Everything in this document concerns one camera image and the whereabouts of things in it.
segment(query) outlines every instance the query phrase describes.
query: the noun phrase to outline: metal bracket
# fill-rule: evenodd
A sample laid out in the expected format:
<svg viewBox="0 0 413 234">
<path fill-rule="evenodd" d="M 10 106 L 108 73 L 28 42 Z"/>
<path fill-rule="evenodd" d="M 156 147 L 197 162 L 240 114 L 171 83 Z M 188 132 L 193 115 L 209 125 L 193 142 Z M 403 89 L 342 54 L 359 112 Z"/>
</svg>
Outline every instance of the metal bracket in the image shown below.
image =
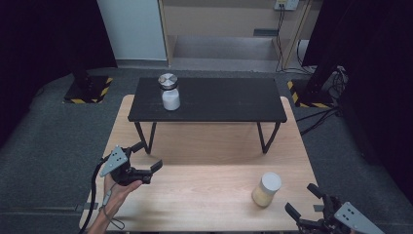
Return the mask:
<svg viewBox="0 0 413 234">
<path fill-rule="evenodd" d="M 108 175 L 113 170 L 119 168 L 126 162 L 128 162 L 127 155 L 125 155 L 124 151 L 121 147 L 119 147 L 119 145 L 116 145 L 115 149 L 112 150 L 112 153 L 110 153 L 109 159 L 107 160 L 102 172 L 100 173 L 100 177 Z"/>
<path fill-rule="evenodd" d="M 334 217 L 357 233 L 384 234 L 373 222 L 359 212 L 350 202 L 346 202 Z"/>
<path fill-rule="evenodd" d="M 322 212 L 324 210 L 324 205 L 313 205 L 315 212 Z"/>
</svg>

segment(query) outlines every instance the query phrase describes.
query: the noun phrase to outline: black curtain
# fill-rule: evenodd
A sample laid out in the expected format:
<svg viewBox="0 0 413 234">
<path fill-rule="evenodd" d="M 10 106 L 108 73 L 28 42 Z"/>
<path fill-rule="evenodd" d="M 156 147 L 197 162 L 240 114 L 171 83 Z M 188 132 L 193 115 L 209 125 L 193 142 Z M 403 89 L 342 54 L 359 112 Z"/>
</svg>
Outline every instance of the black curtain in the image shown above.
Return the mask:
<svg viewBox="0 0 413 234">
<path fill-rule="evenodd" d="M 0 55 L 0 145 L 42 86 L 73 67 L 117 66 L 95 0 L 3 1 Z"/>
<path fill-rule="evenodd" d="M 324 1 L 303 63 L 345 67 L 339 105 L 360 155 L 381 163 L 413 203 L 412 7 L 409 0 Z"/>
</svg>

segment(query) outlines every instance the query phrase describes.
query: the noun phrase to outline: gray carpet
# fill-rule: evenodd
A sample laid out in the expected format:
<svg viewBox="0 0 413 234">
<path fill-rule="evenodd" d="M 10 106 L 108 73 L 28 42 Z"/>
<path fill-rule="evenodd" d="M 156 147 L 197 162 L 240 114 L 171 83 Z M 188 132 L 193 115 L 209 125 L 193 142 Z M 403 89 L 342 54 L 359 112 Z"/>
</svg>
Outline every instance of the gray carpet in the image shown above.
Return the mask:
<svg viewBox="0 0 413 234">
<path fill-rule="evenodd" d="M 72 76 L 46 85 L 0 151 L 0 233 L 77 233 L 90 179 L 102 156 L 118 108 L 134 94 L 139 77 L 165 73 L 151 69 L 98 69 L 114 78 L 100 104 L 62 103 Z M 282 96 L 286 81 L 304 75 L 260 72 L 168 70 L 178 77 L 276 78 Z M 317 108 L 293 107 L 296 119 Z M 318 117 L 298 122 L 300 130 Z M 344 119 L 332 116 L 303 136 L 320 188 L 350 201 L 386 233 L 413 233 L 413 208 L 381 166 L 359 155 Z M 59 211 L 10 211 L 11 208 L 60 208 Z"/>
</svg>

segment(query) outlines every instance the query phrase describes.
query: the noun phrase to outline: white jar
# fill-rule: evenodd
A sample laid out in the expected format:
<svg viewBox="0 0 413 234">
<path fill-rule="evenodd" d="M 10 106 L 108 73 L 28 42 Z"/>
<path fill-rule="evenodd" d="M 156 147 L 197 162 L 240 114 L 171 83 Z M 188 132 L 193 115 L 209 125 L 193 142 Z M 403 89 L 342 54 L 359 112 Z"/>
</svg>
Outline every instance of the white jar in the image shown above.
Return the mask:
<svg viewBox="0 0 413 234">
<path fill-rule="evenodd" d="M 178 78 L 170 73 L 159 77 L 162 101 L 166 110 L 175 110 L 180 106 Z"/>
<path fill-rule="evenodd" d="M 260 207 L 268 207 L 274 195 L 282 187 L 282 179 L 275 173 L 266 173 L 252 191 L 252 200 Z"/>
</svg>

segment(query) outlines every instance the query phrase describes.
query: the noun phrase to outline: wire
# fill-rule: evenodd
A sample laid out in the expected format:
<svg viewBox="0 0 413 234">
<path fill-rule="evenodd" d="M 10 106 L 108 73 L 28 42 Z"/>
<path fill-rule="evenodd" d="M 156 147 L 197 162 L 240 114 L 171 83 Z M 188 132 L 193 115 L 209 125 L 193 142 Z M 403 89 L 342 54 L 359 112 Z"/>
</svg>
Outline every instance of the wire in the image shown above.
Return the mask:
<svg viewBox="0 0 413 234">
<path fill-rule="evenodd" d="M 109 156 L 105 158 L 101 158 L 99 164 L 97 164 L 96 168 L 94 169 L 94 174 L 92 175 L 92 198 L 91 198 L 91 206 L 89 207 L 88 216 L 86 217 L 85 223 L 83 224 L 82 228 L 79 231 L 79 234 L 82 234 L 86 227 L 88 227 L 89 221 L 91 220 L 92 212 L 94 211 L 94 201 L 96 199 L 96 177 L 101 168 L 101 166 L 109 159 Z"/>
<path fill-rule="evenodd" d="M 315 128 L 317 128 L 318 126 L 320 126 L 321 124 L 323 124 L 324 121 L 325 121 L 327 118 L 331 117 L 332 115 L 339 116 L 339 115 L 337 115 L 337 114 L 339 113 L 338 110 L 335 111 L 334 113 L 331 113 L 331 114 L 328 115 L 328 113 L 331 112 L 332 110 L 334 110 L 334 109 L 329 109 L 328 111 L 325 111 L 324 114 L 321 116 L 321 118 L 319 118 L 319 120 L 318 120 L 313 126 L 311 126 L 310 128 L 308 128 L 308 129 L 300 132 L 300 135 L 303 136 L 303 135 L 309 133 L 310 131 L 314 130 Z"/>
<path fill-rule="evenodd" d="M 306 67 L 303 66 L 303 60 L 300 58 L 300 54 L 298 53 L 298 51 L 299 51 L 299 49 L 300 49 L 300 44 L 301 44 L 301 40 L 298 40 L 297 50 L 296 50 L 298 63 L 300 64 L 301 68 L 303 68 L 303 70 L 305 70 L 305 71 L 308 72 L 308 73 L 313 74 L 314 72 L 307 70 Z"/>
<path fill-rule="evenodd" d="M 282 29 L 282 23 L 283 23 L 284 16 L 285 16 L 285 6 L 284 4 L 280 4 L 280 19 L 279 19 L 279 27 L 278 27 L 279 34 L 277 35 L 277 40 L 276 40 L 277 47 L 279 48 L 279 51 L 280 51 L 280 56 L 279 56 L 279 61 L 277 62 L 276 72 L 311 75 L 313 73 L 305 69 L 283 67 L 282 41 L 280 38 L 280 32 Z"/>
<path fill-rule="evenodd" d="M 112 185 L 112 187 L 110 187 L 109 191 L 108 191 L 107 194 L 106 194 L 107 199 L 106 199 L 106 197 L 104 198 L 103 203 L 102 203 L 102 206 L 100 207 L 99 210 L 100 210 L 100 211 L 103 210 L 103 213 L 104 213 L 105 217 L 106 217 L 113 225 L 115 225 L 115 226 L 116 226 L 118 229 L 120 229 L 120 230 L 124 230 L 125 224 L 124 224 L 121 220 L 116 219 L 116 218 L 114 218 L 114 217 L 110 218 L 110 217 L 107 215 L 107 213 L 106 213 L 106 204 L 107 204 L 107 202 L 109 201 L 109 198 L 110 198 L 110 196 L 111 196 L 111 194 L 112 194 L 112 188 L 113 188 L 116 184 L 118 184 L 118 183 L 115 182 L 115 183 Z M 121 226 L 118 226 L 114 221 L 117 221 L 117 222 L 121 223 L 121 224 L 122 224 L 122 227 L 121 227 Z"/>
<path fill-rule="evenodd" d="M 335 107 L 333 107 L 332 109 L 327 109 L 327 110 L 321 111 L 321 112 L 319 112 L 319 113 L 312 114 L 312 115 L 309 115 L 309 116 L 306 116 L 306 117 L 297 119 L 296 122 L 300 122 L 300 121 L 302 121 L 302 120 L 309 119 L 309 118 L 311 118 L 311 117 L 321 115 L 322 113 L 329 112 L 329 111 L 334 110 L 334 109 L 337 109 L 337 108 L 338 108 L 338 106 L 335 106 Z"/>
<path fill-rule="evenodd" d="M 283 7 L 283 4 L 280 4 L 280 19 L 279 19 L 279 28 L 278 28 L 279 34 L 277 35 L 277 46 L 278 46 L 279 51 L 280 51 L 280 56 L 279 56 L 279 62 L 277 62 L 276 71 L 278 71 L 278 69 L 279 69 L 280 62 L 281 62 L 281 66 L 283 64 L 282 42 L 281 42 L 281 39 L 280 39 L 280 32 L 282 30 L 283 18 L 284 18 L 284 7 Z"/>
<path fill-rule="evenodd" d="M 347 85 L 347 80 L 348 80 L 348 77 L 345 71 L 342 68 L 337 68 L 337 72 L 332 79 L 332 84 L 328 88 L 328 92 L 331 98 L 337 100 L 341 96 L 341 94 L 343 94 L 344 89 L 346 88 L 346 85 Z"/>
</svg>

